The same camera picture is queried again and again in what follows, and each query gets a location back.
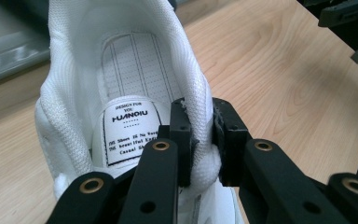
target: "white mesh fabric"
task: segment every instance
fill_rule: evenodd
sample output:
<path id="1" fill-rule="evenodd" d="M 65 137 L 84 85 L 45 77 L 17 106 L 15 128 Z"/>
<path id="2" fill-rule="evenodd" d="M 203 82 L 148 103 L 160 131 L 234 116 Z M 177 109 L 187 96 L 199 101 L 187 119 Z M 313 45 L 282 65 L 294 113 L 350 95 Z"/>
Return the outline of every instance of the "white mesh fabric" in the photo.
<path id="1" fill-rule="evenodd" d="M 143 31 L 155 35 L 171 54 L 172 69 L 186 98 L 195 138 L 200 141 L 194 156 L 192 184 L 183 190 L 180 203 L 212 185 L 217 178 L 220 159 L 217 148 L 211 144 L 210 88 L 166 0 L 52 0 L 48 26 L 51 69 L 41 90 L 41 110 L 36 111 L 36 115 L 43 113 L 47 121 L 36 125 L 39 134 L 52 130 L 60 138 L 59 144 L 41 141 L 54 178 L 59 173 L 72 178 L 68 170 L 74 170 L 77 175 L 93 170 L 89 154 L 92 129 L 98 112 L 108 100 L 101 80 L 97 80 L 102 70 L 104 37 L 123 31 Z M 57 150 L 66 156 L 50 155 Z M 62 169 L 59 164 L 72 168 Z"/>

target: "wooden surface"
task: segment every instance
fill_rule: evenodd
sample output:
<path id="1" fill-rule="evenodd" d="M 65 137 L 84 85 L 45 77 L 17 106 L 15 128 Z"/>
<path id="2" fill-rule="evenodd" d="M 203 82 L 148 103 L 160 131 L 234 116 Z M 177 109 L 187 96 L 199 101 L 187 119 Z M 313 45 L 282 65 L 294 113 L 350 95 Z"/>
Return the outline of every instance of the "wooden surface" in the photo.
<path id="1" fill-rule="evenodd" d="M 358 64 L 296 1 L 193 0 L 177 12 L 213 96 L 253 137 L 325 182 L 358 166 Z M 0 223 L 42 223 L 55 204 L 34 129 L 49 64 L 0 82 Z"/>

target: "white object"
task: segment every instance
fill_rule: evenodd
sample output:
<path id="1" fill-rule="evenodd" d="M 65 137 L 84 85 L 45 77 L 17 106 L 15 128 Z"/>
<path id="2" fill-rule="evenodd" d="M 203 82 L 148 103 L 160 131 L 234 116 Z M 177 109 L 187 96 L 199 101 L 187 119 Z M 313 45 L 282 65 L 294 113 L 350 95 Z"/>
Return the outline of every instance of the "white object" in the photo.
<path id="1" fill-rule="evenodd" d="M 118 139 L 123 147 L 130 142 L 132 131 L 117 130 L 124 123 L 112 124 L 114 118 L 125 117 L 119 113 L 129 112 L 126 105 L 142 103 L 140 113 L 149 111 L 149 122 L 131 124 L 146 132 L 150 126 L 157 129 L 168 123 L 170 103 L 185 97 L 199 142 L 191 186 L 180 191 L 179 221 L 241 222 L 231 189 L 216 182 L 221 163 L 212 145 L 210 87 L 168 1 L 52 0 L 48 26 L 51 68 L 36 103 L 35 120 L 56 196 L 85 173 L 117 176 L 136 165 L 139 152 L 132 147 L 125 151 L 135 153 L 133 157 L 116 158 L 113 149 Z M 108 142 L 102 138 L 105 134 Z"/>

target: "brand logo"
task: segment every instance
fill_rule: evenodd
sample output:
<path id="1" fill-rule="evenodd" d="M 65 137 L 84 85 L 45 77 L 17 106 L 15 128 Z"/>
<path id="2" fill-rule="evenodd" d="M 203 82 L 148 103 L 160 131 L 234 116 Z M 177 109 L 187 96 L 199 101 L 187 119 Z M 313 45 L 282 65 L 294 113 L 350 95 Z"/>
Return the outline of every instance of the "brand logo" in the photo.
<path id="1" fill-rule="evenodd" d="M 139 117 L 139 116 L 143 116 L 143 115 L 147 115 L 147 110 L 144 110 L 144 111 L 136 111 L 136 112 L 132 112 L 132 113 L 127 113 L 127 114 L 124 114 L 124 115 L 116 116 L 115 118 L 112 118 L 112 122 L 115 122 L 115 121 L 117 121 L 117 120 L 135 118 L 135 117 Z"/>

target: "wooden table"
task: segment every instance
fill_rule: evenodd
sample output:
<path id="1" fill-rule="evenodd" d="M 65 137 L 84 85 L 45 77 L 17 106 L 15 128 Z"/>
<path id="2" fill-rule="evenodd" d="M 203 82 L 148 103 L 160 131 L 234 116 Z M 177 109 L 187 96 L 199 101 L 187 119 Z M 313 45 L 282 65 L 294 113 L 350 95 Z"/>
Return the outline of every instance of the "wooden table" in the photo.
<path id="1" fill-rule="evenodd" d="M 278 143 L 326 182 L 358 166 L 358 64 L 353 50 L 296 1 L 196 0 L 177 12 L 213 96 L 253 137 Z M 42 223 L 55 204 L 34 128 L 49 64 L 0 82 L 0 223 Z"/>

